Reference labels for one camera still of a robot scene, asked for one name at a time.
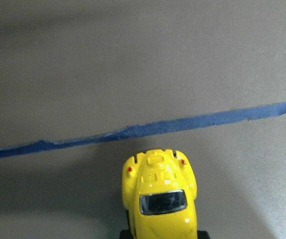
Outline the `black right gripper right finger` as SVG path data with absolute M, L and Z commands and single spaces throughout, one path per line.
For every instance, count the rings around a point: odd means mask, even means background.
M 207 231 L 197 231 L 198 239 L 209 239 L 209 233 Z

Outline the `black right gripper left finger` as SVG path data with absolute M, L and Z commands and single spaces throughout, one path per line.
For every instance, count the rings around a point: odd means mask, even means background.
M 131 231 L 130 230 L 122 230 L 122 231 L 120 231 L 119 239 L 133 239 Z

